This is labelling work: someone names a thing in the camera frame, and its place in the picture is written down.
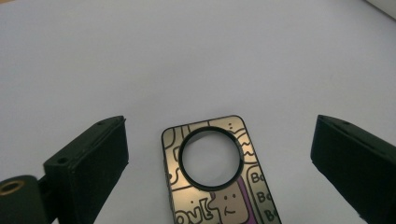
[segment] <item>white surface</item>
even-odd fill
[[[364,223],[309,158],[317,114],[396,145],[396,23],[362,1],[17,0],[0,5],[0,178],[100,119],[130,165],[101,223],[172,223],[161,133],[237,114],[283,223]]]

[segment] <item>cartoon illustration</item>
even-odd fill
[[[208,208],[209,192],[189,187],[174,191],[173,199],[177,224],[219,223],[219,214]]]
[[[251,210],[248,192],[241,177],[226,189],[211,192],[212,201],[208,207],[218,210],[221,223],[257,223]]]

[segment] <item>doodle pattern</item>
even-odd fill
[[[218,127],[231,133],[242,149],[241,175],[225,189],[206,191],[192,185],[180,171],[180,145],[194,130]],[[172,210],[177,224],[281,223],[244,121],[237,116],[169,128],[163,132],[163,152]]]

